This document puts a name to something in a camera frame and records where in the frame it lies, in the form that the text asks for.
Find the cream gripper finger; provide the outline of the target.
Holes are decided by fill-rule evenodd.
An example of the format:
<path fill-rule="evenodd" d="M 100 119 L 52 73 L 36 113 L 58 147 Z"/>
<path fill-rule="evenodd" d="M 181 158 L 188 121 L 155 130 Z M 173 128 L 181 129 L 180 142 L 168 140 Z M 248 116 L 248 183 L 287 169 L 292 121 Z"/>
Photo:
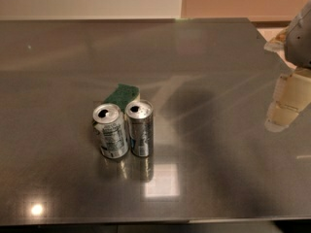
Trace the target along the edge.
<path fill-rule="evenodd" d="M 264 49 L 272 52 L 277 52 L 284 49 L 288 29 L 282 29 L 275 37 L 270 39 L 265 45 Z"/>
<path fill-rule="evenodd" d="M 265 128 L 274 133 L 287 129 L 311 103 L 311 69 L 296 67 L 277 79 L 265 121 Z"/>

